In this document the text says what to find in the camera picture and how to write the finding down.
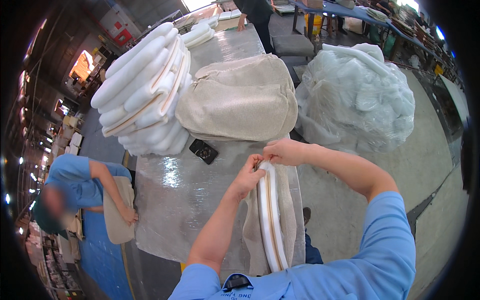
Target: yellow line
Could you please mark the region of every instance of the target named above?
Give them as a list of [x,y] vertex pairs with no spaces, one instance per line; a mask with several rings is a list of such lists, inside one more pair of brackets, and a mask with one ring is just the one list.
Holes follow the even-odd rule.
[[125,151],[125,155],[123,156],[123,163],[122,163],[124,167],[127,167],[127,165],[128,165],[128,157],[129,156],[130,156],[130,154],[128,153],[128,150]]
[[128,286],[130,287],[130,292],[132,293],[133,300],[136,300],[135,294],[133,293],[132,282],[130,280],[130,273],[128,272],[127,254],[125,253],[125,243],[123,243],[120,247],[121,247],[121,255],[123,258],[123,267],[125,268],[125,274],[127,275]]

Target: concrete floor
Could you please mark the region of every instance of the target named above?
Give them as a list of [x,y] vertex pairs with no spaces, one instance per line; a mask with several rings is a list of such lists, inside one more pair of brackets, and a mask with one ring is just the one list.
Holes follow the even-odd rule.
[[[292,15],[280,17],[273,14],[270,34],[290,34],[292,22]],[[363,36],[349,33],[348,36],[334,34],[326,42],[352,46],[367,41]],[[305,58],[282,59],[292,79],[298,82],[293,66],[305,65]],[[459,166],[454,169],[452,163],[451,148],[459,144],[452,146],[447,142],[431,98],[412,72],[406,71],[405,74],[416,100],[414,131],[391,153],[363,156],[392,174],[404,196],[407,212],[429,200],[430,205],[413,218],[417,276],[408,298],[416,299],[434,281],[455,248],[463,227],[467,196],[461,191]],[[84,117],[82,134],[85,138],[80,155],[122,163],[123,147],[115,137],[103,137],[98,117],[95,109]],[[134,168],[134,157],[128,157],[127,166]],[[304,165],[298,168],[298,172],[303,204],[312,209],[312,218],[307,225],[312,244],[319,248],[324,262],[351,257],[358,251],[366,200],[324,170]],[[180,278],[180,264],[138,250],[134,240],[124,245],[124,252],[135,298],[168,298]]]

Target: factory floor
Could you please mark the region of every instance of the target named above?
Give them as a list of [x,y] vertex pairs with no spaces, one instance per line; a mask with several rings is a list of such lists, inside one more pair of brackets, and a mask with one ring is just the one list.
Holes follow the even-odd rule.
[[[292,22],[292,15],[273,14],[270,34],[290,34]],[[362,42],[369,40],[350,32],[348,36],[334,34],[326,40],[329,44],[345,46]],[[282,59],[293,81],[299,82],[293,67],[306,65],[305,58]],[[444,131],[441,118],[432,105],[435,99],[422,86],[421,82],[424,85],[425,82],[421,78],[418,80],[420,75],[403,72],[416,101],[414,130],[394,151],[362,156],[387,170],[404,197],[417,246],[417,275],[408,298],[421,299],[422,292],[435,280],[455,249],[468,197],[462,191],[458,137],[452,138]],[[95,109],[84,116],[84,141],[79,155],[135,169],[135,157],[125,155],[115,137],[103,137],[98,117]],[[312,245],[318,247],[324,262],[351,257],[358,251],[366,200],[319,168],[303,165],[298,168],[298,174],[303,206],[312,209],[307,225]],[[91,215],[85,216],[86,223],[95,220]],[[181,276],[179,263],[139,250],[134,240],[120,246],[101,240],[104,238],[95,235],[89,239],[86,235],[82,242],[81,252],[86,255],[81,261],[81,285],[87,296],[91,299],[168,298]],[[116,258],[111,262],[97,260],[94,255],[88,255],[92,251]]]

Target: blue table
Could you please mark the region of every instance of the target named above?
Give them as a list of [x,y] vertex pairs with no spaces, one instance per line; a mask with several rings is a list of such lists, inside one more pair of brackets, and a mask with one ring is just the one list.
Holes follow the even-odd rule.
[[432,62],[433,58],[435,58],[437,61],[439,61],[443,64],[443,60],[440,57],[438,57],[438,55],[435,52],[433,52],[432,50],[425,47],[424,44],[422,42],[420,42],[420,40],[417,39],[416,36],[411,38],[411,37],[405,35],[403,32],[400,31],[400,29],[398,29],[395,25],[392,24],[392,20],[390,20],[390,19],[387,20],[387,23],[390,26],[390,29],[396,35],[395,43],[392,47],[392,50],[390,51],[390,56],[388,58],[389,60],[393,61],[393,59],[395,58],[395,53],[398,50],[398,47],[402,44],[403,41],[407,41],[407,42],[410,42],[417,47],[420,47],[423,51],[425,51],[428,54],[427,55],[427,62],[423,66],[424,70],[426,70],[430,66],[430,63]]
[[318,9],[318,8],[306,7],[305,4],[303,4],[302,2],[296,2],[295,0],[288,0],[288,1],[290,2],[290,4],[295,6],[295,14],[293,16],[293,31],[296,31],[299,9],[302,9],[305,13],[309,14],[308,24],[307,24],[307,37],[309,40],[312,39],[313,19],[315,17],[314,14],[316,13],[322,14],[326,12],[328,14],[334,14],[341,17],[353,17],[353,18],[363,20],[365,22],[369,22],[371,24],[375,24],[375,25],[379,25],[387,28],[389,27],[387,23],[375,20],[369,15],[367,15],[367,12],[358,6],[355,6],[351,10],[337,3],[330,3],[330,2],[324,1],[323,9]]

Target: hand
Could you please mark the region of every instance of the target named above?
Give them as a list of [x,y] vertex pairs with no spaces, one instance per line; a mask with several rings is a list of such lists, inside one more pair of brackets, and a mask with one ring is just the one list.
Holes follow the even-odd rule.
[[138,221],[138,214],[131,207],[124,205],[123,208],[119,209],[119,212],[123,220],[128,224],[128,226]]
[[264,157],[270,159],[272,164],[298,166],[306,163],[306,155],[310,146],[310,144],[283,138],[268,142],[264,148]]
[[237,31],[242,31],[242,30],[245,30],[245,18],[240,17]]
[[253,171],[256,164],[263,159],[260,154],[250,155],[225,194],[229,193],[230,196],[240,203],[240,201],[247,196],[248,192],[253,190],[260,178],[265,176],[266,171],[263,169]]

